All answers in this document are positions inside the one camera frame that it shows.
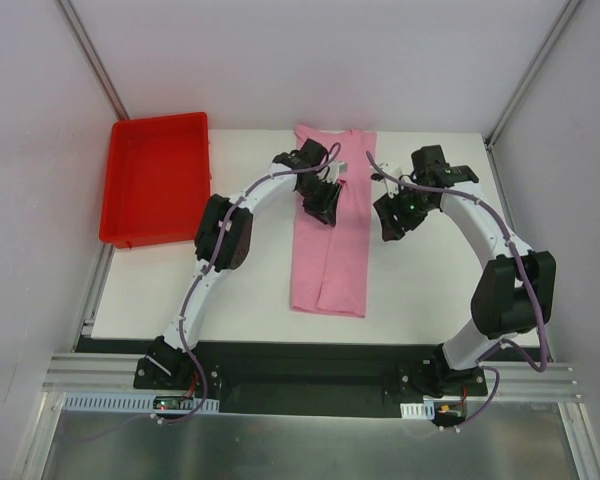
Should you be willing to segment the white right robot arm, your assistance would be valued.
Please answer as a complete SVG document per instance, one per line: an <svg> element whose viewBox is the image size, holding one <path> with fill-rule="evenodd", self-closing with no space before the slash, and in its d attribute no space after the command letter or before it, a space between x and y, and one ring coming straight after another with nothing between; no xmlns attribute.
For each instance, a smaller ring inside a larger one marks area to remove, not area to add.
<svg viewBox="0 0 600 480"><path fill-rule="evenodd" d="M373 204L383 241L402 239L438 210L459 229L482 267L469 320L413 370L412 388L434 398L453 394L503 347L515 349L533 370L544 372L550 362L546 325L553 304L555 258L517 236L485 200L474 171L467 165L450 165L441 146L424 146L411 159L410 174L370 163L372 179L386 188Z"/></svg>

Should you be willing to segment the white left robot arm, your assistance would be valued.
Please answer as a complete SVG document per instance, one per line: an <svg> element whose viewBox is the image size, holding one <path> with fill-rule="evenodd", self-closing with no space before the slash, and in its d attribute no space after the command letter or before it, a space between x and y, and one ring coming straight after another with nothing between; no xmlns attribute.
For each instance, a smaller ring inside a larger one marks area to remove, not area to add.
<svg viewBox="0 0 600 480"><path fill-rule="evenodd" d="M276 155L264 176L246 189L230 197L209 198L194 239L191 284L176 317L138 362L134 388L183 390L205 378L193 349L212 292L249 254L254 220L279 197L296 193L310 218L335 227L342 190L339 176L346 170L337 160L340 151L338 142L326 148L308 139L300 148Z"/></svg>

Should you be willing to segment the pink t shirt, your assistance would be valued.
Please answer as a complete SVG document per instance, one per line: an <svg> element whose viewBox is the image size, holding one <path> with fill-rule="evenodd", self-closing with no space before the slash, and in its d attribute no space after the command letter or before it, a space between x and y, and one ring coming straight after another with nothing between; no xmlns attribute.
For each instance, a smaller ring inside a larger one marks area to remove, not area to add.
<svg viewBox="0 0 600 480"><path fill-rule="evenodd" d="M294 129L296 145L312 139L326 148L341 145L337 157L347 164L340 177L336 225L310 217L296 201L291 268L291 307L295 311L363 318L367 313L372 217L372 181L367 152L374 132L326 133L304 125Z"/></svg>

